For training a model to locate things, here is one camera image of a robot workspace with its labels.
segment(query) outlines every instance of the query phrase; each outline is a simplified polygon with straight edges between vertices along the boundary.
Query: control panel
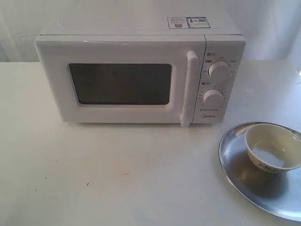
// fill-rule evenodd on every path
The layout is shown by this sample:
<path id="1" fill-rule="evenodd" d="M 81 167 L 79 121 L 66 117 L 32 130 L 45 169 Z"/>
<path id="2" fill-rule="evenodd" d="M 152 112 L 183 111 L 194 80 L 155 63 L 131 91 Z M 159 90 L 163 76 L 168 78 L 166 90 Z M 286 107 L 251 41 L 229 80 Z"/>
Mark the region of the control panel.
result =
<path id="1" fill-rule="evenodd" d="M 244 52 L 241 35 L 206 35 L 193 123 L 222 122 Z"/>

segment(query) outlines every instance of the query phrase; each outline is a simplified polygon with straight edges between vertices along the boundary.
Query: bowl rim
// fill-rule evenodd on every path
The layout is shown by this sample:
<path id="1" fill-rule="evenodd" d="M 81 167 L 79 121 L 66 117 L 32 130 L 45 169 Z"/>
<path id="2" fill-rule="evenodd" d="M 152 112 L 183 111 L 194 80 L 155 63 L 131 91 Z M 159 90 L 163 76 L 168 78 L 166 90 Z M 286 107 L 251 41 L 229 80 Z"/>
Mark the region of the bowl rim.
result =
<path id="1" fill-rule="evenodd" d="M 269 127 L 278 127 L 278 128 L 280 128 L 281 130 L 285 130 L 285 132 L 290 133 L 294 138 L 296 138 L 296 139 L 299 141 L 300 147 L 301 147 L 301 139 L 300 139 L 297 135 L 295 135 L 295 134 L 293 134 L 291 131 L 289 131 L 288 129 L 285 129 L 285 128 L 283 128 L 283 127 L 281 127 L 281 126 L 278 126 L 278 125 L 275 125 L 275 124 L 259 123 L 259 124 L 255 124 L 255 125 L 253 125 L 253 126 L 250 126 L 249 128 L 247 128 L 247 130 L 246 130 L 246 132 L 245 132 L 245 144 L 246 144 L 246 147 L 247 147 L 248 151 L 250 151 L 250 153 L 251 153 L 256 159 L 258 159 L 259 161 L 263 162 L 264 164 L 266 164 L 266 165 L 268 165 L 268 166 L 271 166 L 271 167 L 273 167 L 273 168 L 276 168 L 276 169 L 278 169 L 278 170 L 294 170 L 294 169 L 297 169 L 297 168 L 301 167 L 301 161 L 300 161 L 300 163 L 299 163 L 298 165 L 296 165 L 296 166 L 294 166 L 294 167 L 278 167 L 278 166 L 274 166 L 274 165 L 272 165 L 272 164 L 270 164 L 270 163 L 265 162 L 264 160 L 262 160 L 261 158 L 259 158 L 257 155 L 254 154 L 254 152 L 250 149 L 249 144 L 248 144 L 247 141 L 246 141 L 247 133 L 248 133 L 251 129 L 253 129 L 254 127 L 259 127 L 259 126 L 262 126 L 262 125 L 269 126 Z"/>

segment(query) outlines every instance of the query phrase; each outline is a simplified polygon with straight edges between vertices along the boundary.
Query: microwave oven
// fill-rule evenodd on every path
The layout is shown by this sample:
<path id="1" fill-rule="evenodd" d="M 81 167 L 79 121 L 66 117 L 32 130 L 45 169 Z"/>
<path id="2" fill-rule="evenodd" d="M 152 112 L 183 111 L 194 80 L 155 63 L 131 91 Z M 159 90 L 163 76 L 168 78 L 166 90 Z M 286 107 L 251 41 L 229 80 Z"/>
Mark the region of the microwave oven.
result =
<path id="1" fill-rule="evenodd" d="M 77 0 L 35 47 L 63 121 L 222 122 L 245 40 L 206 0 Z"/>

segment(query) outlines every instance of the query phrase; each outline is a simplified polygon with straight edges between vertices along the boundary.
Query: table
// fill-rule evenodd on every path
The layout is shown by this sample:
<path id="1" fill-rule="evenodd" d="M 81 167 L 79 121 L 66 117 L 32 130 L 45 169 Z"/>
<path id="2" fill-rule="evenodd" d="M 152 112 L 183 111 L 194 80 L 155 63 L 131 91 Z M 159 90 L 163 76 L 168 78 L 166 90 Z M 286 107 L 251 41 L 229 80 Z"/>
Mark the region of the table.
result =
<path id="1" fill-rule="evenodd" d="M 62 123 L 40 63 L 0 63 L 0 225 L 299 225 L 227 181 L 231 127 L 301 130 L 301 76 L 286 61 L 243 61 L 223 123 Z"/>

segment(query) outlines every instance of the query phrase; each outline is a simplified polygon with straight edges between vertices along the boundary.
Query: ceramic bowl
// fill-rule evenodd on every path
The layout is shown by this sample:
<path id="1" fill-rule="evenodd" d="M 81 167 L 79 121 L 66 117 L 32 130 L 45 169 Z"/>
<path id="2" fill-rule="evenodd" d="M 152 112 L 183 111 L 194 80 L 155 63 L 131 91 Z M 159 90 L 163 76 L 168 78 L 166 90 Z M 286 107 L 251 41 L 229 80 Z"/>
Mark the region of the ceramic bowl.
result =
<path id="1" fill-rule="evenodd" d="M 301 140 L 280 126 L 251 126 L 245 141 L 252 163 L 266 172 L 281 173 L 301 166 Z"/>

